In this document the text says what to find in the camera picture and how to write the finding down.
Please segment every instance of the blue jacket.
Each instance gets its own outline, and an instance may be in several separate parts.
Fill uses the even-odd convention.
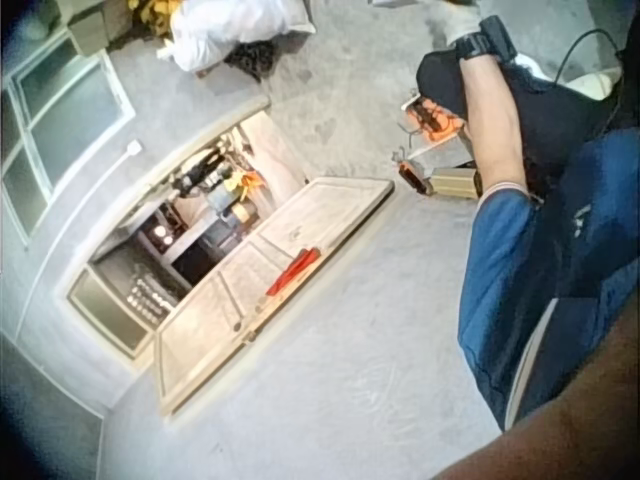
[[[477,212],[458,340],[501,428],[557,396],[638,284],[640,130],[584,145],[536,209],[504,188]]]

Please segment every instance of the light fixture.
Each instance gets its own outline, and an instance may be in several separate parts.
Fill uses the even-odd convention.
[[[164,228],[162,225],[158,225],[157,227],[155,227],[153,229],[153,233],[157,236],[157,237],[164,237],[167,234],[167,229]]]

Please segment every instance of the sleeve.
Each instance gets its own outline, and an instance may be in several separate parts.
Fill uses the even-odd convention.
[[[503,341],[517,328],[517,322],[510,321],[514,309],[506,299],[513,299],[513,288],[519,288],[513,278],[528,255],[534,207],[522,187],[496,187],[481,199],[473,223],[458,342],[480,392],[502,425],[511,387],[508,371],[517,368],[521,353],[515,345],[509,353]]]

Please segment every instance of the red object on door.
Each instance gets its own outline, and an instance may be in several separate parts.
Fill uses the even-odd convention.
[[[320,250],[313,247],[311,250],[303,248],[298,253],[298,256],[289,264],[287,269],[280,274],[278,279],[269,287],[267,295],[270,297],[275,296],[280,290],[286,287],[291,280],[302,273],[309,265],[320,258]]]

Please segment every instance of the person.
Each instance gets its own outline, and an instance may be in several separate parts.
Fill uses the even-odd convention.
[[[524,88],[527,73],[483,47],[476,5],[447,4],[442,18],[455,69],[451,52],[429,54],[418,84],[468,121],[484,190],[458,340],[498,425],[513,430],[441,476],[608,478],[638,453],[639,19],[623,80],[594,103],[555,84]],[[566,135],[538,137],[548,130]],[[541,206],[525,159],[552,178]]]

